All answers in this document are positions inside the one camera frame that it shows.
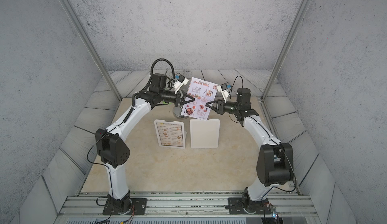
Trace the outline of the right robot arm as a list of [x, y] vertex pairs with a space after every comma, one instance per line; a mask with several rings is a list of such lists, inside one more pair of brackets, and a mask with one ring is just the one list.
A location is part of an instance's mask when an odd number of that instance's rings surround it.
[[229, 113], [234, 115], [237, 123], [246, 129], [260, 147], [257, 161], [257, 178], [245, 188], [241, 204], [245, 213], [253, 215], [268, 204], [267, 195], [272, 189], [293, 181], [293, 148], [289, 143], [283, 143], [264, 125], [259, 113], [252, 108], [251, 91], [247, 88], [237, 90], [236, 101], [230, 101], [230, 85], [217, 86], [222, 99], [206, 103], [219, 115]]

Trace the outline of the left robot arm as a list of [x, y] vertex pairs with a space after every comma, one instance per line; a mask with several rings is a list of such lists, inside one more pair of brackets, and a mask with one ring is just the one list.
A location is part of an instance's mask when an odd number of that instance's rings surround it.
[[172, 79], [165, 74], [152, 74], [144, 89], [132, 96], [132, 105], [125, 113], [106, 129], [96, 131], [96, 150], [106, 167], [109, 183], [104, 215], [135, 214], [126, 178], [125, 163], [130, 157], [126, 140], [140, 120], [163, 102], [175, 106], [194, 102], [182, 89], [187, 83], [188, 79], [181, 74]]

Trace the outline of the pink special menu sheet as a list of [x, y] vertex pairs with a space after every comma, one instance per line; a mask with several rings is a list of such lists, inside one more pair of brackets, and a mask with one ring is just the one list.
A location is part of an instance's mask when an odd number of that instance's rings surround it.
[[207, 120], [211, 109], [206, 106], [207, 102], [215, 100], [217, 84], [193, 77], [190, 81], [187, 94], [195, 101], [185, 104], [181, 114], [200, 120]]

